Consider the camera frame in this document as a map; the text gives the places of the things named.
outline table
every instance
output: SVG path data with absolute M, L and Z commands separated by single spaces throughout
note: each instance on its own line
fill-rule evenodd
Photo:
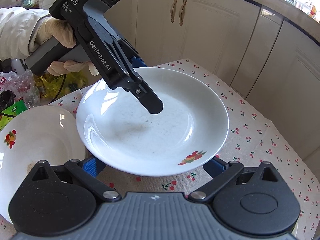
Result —
M 273 123 L 248 104 L 227 84 L 189 59 L 182 59 L 156 66 L 181 71 L 205 83 L 214 90 L 227 108 L 230 129 L 227 140 L 218 153 L 228 162 L 236 160 L 245 166 L 259 166 L 270 161 L 278 169 L 300 203 L 300 217 L 296 237 L 311 240 L 319 223 L 320 184 L 309 168 L 281 136 Z M 77 90 L 60 98 L 51 105 L 60 106 L 76 116 L 77 106 L 88 90 Z M 128 174 L 107 166 L 98 179 L 117 190 L 126 191 L 184 192 L 189 194 L 211 180 L 199 167 L 191 172 L 169 177 L 143 177 Z M 0 239 L 9 239 L 13 226 L 0 216 Z

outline white sleeve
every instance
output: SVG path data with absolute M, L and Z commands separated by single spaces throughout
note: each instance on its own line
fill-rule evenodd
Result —
M 25 59 L 38 47 L 35 36 L 49 11 L 22 7 L 0 9 L 0 60 Z

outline black cable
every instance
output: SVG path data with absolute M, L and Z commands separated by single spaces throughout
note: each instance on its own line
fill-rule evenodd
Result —
M 6 117 L 11 117 L 11 118 L 16 117 L 16 115 L 5 114 L 5 113 L 2 113 L 2 112 L 0 112 L 0 115 L 6 116 Z
M 63 87 L 63 85 L 64 85 L 64 82 L 66 81 L 66 77 L 67 77 L 67 74 L 64 74 L 64 75 L 63 75 L 63 80 L 62 80 L 61 87 L 60 87 L 58 93 L 56 94 L 56 96 L 51 100 L 51 102 L 50 102 L 49 104 L 51 104 L 52 102 L 54 102 L 54 101 L 57 99 L 58 95 L 60 94 L 60 92 L 61 92 L 61 90 L 62 90 L 62 87 Z

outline latex glove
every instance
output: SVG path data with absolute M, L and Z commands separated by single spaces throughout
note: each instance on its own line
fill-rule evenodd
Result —
M 45 41 L 54 36 L 66 48 L 73 48 L 76 45 L 76 39 L 73 37 L 73 31 L 69 23 L 64 20 L 57 20 L 52 17 L 45 19 L 36 35 L 35 43 L 42 45 Z M 92 75 L 98 75 L 99 72 L 91 61 L 76 62 L 68 60 L 66 62 L 54 61 L 48 67 L 51 75 L 59 76 L 70 72 L 78 72 L 84 67 L 89 67 Z

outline bottle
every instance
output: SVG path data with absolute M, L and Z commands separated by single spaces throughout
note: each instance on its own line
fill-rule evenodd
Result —
M 40 97 L 41 97 L 41 98 L 46 98 L 46 97 L 48 97 L 47 91 L 45 91 L 45 87 L 44 87 L 44 85 L 43 85 L 43 82 L 42 82 L 41 78 L 35 76 L 35 82 L 36 82 L 36 87 L 37 87 L 38 90 L 39 90 Z
M 22 75 L 25 72 L 25 69 L 22 66 L 21 60 L 17 58 L 11 60 L 11 68 L 18 75 Z

